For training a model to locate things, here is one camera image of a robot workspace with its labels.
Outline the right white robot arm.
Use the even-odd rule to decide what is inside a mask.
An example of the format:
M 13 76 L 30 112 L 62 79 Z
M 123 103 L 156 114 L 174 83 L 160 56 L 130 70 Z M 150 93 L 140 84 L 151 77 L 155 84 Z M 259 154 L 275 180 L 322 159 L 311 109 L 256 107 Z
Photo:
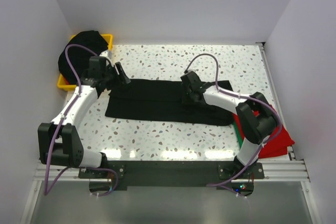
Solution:
M 234 163 L 238 169 L 253 164 L 258 159 L 262 145 L 281 126 L 277 112 L 265 96 L 260 92 L 238 94 L 219 87 L 217 83 L 202 82 L 193 71 L 185 72 L 181 80 L 184 103 L 214 106 L 238 117 L 244 140 Z

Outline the black t shirt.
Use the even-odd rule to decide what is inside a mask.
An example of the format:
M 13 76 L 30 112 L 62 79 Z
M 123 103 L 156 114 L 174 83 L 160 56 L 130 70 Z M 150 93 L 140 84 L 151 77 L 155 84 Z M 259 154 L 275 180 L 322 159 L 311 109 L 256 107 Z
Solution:
M 108 118 L 229 126 L 231 112 L 216 106 L 184 104 L 180 81 L 132 79 L 111 90 Z

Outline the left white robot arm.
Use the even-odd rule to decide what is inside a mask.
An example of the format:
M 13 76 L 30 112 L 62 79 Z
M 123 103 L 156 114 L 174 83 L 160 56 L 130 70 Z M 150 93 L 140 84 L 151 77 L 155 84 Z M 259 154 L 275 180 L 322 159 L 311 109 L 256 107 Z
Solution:
M 49 123 L 38 127 L 39 155 L 42 164 L 70 168 L 99 168 L 107 158 L 102 152 L 85 150 L 78 134 L 79 126 L 90 107 L 104 90 L 129 84 L 120 62 L 111 64 L 106 57 L 93 56 L 80 85 L 62 111 Z

